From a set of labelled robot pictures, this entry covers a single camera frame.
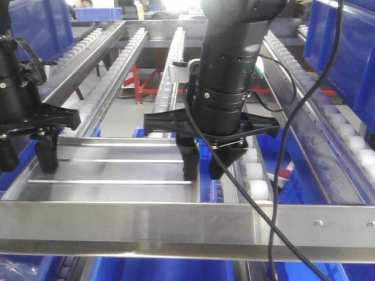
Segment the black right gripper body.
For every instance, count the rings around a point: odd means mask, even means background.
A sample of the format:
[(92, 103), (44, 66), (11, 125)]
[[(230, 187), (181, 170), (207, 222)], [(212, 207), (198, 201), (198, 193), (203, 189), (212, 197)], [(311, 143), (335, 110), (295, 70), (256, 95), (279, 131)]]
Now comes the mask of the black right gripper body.
[[(204, 133), (211, 143), (234, 143), (248, 136), (270, 135), (276, 138), (281, 125), (276, 118), (241, 113), (240, 125), (233, 133), (225, 136)], [(173, 111), (158, 112), (144, 115), (144, 133), (149, 135), (154, 131), (176, 133), (183, 138), (199, 138), (188, 114), (184, 108)]]

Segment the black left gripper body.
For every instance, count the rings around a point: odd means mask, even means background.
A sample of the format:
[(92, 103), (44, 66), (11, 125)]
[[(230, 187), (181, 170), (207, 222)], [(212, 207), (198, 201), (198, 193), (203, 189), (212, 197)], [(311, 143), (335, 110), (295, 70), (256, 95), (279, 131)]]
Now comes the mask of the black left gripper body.
[(1, 140), (30, 135), (45, 127), (67, 127), (76, 130), (81, 124), (79, 111), (40, 103), (31, 111), (1, 103)]

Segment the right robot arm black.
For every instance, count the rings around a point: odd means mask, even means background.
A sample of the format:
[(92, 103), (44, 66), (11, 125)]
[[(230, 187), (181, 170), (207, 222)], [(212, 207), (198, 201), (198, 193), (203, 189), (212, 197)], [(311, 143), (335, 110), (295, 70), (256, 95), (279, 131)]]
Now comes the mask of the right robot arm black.
[(209, 175), (220, 179), (223, 169), (244, 155), (246, 138), (265, 134), (276, 137), (280, 124), (275, 118), (243, 111), (263, 38), (285, 1), (202, 1), (207, 18), (197, 73), (188, 81), (187, 107), (146, 114), (145, 133), (176, 134), (183, 159), (183, 176), (197, 177), (199, 153), (196, 138), (205, 137), (214, 146)]

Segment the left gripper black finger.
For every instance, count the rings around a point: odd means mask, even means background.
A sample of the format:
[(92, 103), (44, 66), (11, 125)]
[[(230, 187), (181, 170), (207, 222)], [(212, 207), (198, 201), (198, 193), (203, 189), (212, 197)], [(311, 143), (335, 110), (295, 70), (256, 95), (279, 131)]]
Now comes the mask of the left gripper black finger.
[(30, 136), (31, 139), (37, 140), (35, 153), (43, 173), (54, 173), (59, 165), (57, 160), (59, 132), (59, 128), (47, 128)]

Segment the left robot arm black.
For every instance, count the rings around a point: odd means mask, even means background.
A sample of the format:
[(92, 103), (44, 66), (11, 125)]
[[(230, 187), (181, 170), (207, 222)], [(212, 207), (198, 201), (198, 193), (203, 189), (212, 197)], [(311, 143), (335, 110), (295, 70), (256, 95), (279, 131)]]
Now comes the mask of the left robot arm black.
[(19, 165), (11, 138), (28, 135), (37, 141), (36, 156), (43, 173), (59, 165), (57, 140), (62, 127), (76, 130), (79, 111), (45, 104), (38, 86), (47, 76), (43, 63), (28, 42), (11, 35), (9, 1), (1, 1), (1, 171)]

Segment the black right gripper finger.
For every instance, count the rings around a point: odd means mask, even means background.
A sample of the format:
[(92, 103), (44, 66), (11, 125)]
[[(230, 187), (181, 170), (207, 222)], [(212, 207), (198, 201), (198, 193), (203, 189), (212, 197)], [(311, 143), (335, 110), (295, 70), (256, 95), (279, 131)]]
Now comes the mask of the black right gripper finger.
[[(219, 146), (213, 148), (213, 151), (219, 157), (225, 167), (229, 168), (238, 158), (245, 155), (247, 149), (247, 141), (238, 140), (234, 143), (219, 144)], [(209, 175), (211, 179), (220, 179), (223, 174), (223, 169), (219, 166), (218, 162), (212, 155), (209, 164)]]
[(183, 159), (183, 176), (186, 181), (197, 179), (197, 166), (199, 162), (199, 150), (194, 138), (176, 137), (176, 145)]

